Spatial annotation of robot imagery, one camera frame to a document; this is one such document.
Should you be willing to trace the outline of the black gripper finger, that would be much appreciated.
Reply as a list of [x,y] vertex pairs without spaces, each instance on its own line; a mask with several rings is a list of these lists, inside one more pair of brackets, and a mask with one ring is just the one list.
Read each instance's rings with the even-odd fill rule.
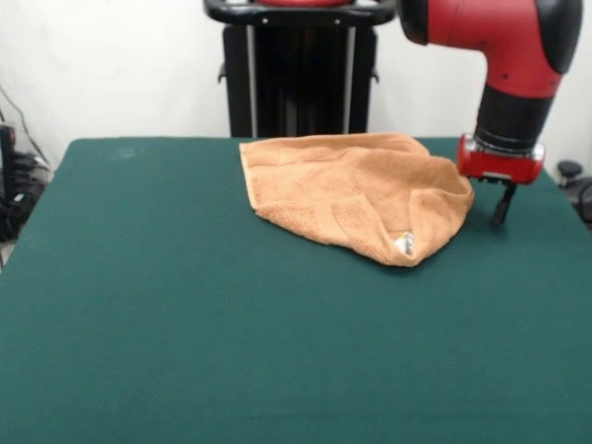
[[497,203],[496,209],[493,214],[492,221],[494,224],[500,226],[505,223],[507,214],[509,212],[510,205],[512,203],[513,196],[516,192],[516,185],[514,183],[508,183],[505,186],[505,191]]

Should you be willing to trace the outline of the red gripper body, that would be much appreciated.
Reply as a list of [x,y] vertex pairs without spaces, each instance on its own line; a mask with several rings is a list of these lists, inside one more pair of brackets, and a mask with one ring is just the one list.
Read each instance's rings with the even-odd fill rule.
[[465,133],[459,140],[457,167],[463,176],[470,179],[529,185],[538,178],[545,155],[542,143],[537,143],[525,154],[503,153],[480,143],[473,134]]

